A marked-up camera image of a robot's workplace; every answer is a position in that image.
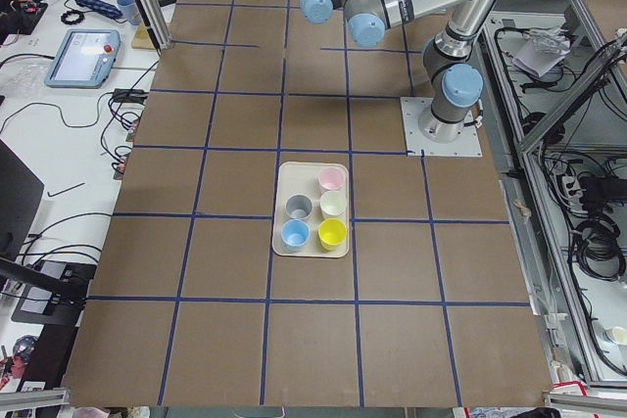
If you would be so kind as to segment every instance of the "blue tablet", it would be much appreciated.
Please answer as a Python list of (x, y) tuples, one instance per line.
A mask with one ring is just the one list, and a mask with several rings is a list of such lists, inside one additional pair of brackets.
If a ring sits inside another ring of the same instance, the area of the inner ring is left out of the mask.
[(109, 76), (120, 48), (113, 29), (70, 29), (50, 66), (49, 87), (98, 88)]

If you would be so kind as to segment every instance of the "cup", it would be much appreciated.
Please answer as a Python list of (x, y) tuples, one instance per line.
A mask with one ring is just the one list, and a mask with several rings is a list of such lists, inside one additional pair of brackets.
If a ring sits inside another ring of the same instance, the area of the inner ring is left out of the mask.
[(337, 191), (346, 186), (346, 173), (337, 166), (328, 166), (317, 176), (320, 192)]
[(329, 252), (340, 248), (346, 234), (346, 225), (340, 219), (325, 219), (317, 229), (320, 244)]
[(283, 224), (281, 239), (289, 252), (299, 252), (310, 239), (310, 228), (300, 219), (291, 219)]
[(312, 200), (305, 195), (295, 195), (287, 200), (285, 212), (290, 219), (307, 219), (312, 213)]
[(135, 0), (118, 0), (118, 8), (124, 15), (124, 18), (133, 26), (138, 26), (141, 23), (141, 16)]
[(604, 332), (605, 339), (619, 346), (627, 346), (627, 330), (623, 327), (611, 327)]
[(320, 197), (320, 210), (325, 219), (341, 217), (347, 205), (346, 195), (341, 191), (327, 191)]

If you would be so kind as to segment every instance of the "gray cup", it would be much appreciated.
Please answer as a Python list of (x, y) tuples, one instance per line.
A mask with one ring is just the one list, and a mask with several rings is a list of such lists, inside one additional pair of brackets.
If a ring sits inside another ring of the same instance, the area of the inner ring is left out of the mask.
[(118, 8), (124, 15), (124, 18), (133, 26), (138, 26), (141, 23), (141, 16), (139, 15), (139, 10), (137, 10), (135, 0), (118, 0)]
[(314, 205), (305, 195), (296, 195), (287, 200), (285, 212), (290, 219), (307, 219), (312, 213)]

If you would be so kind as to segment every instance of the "beige tray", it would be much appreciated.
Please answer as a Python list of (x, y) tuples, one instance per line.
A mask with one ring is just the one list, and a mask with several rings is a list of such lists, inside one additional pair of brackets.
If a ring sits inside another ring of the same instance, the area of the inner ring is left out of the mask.
[[(340, 217), (346, 224), (347, 237), (344, 243), (332, 252), (325, 250), (317, 236), (317, 228), (322, 222), (320, 210), (320, 188), (317, 183), (317, 175), (328, 166), (341, 168), (346, 174), (346, 186), (344, 191), (348, 206), (344, 216)], [(348, 253), (351, 246), (351, 226), (349, 218), (351, 214), (351, 198), (349, 193), (349, 171), (339, 163), (300, 163), (286, 162), (278, 170), (278, 185), (276, 189), (276, 208), (274, 210), (274, 226), (272, 227), (272, 249), (277, 255), (283, 256), (312, 256), (325, 258), (340, 258)], [(312, 214), (305, 221), (310, 228), (310, 239), (299, 252), (288, 252), (281, 240), (281, 227), (289, 219), (285, 212), (285, 205), (294, 195), (305, 195), (312, 200)]]

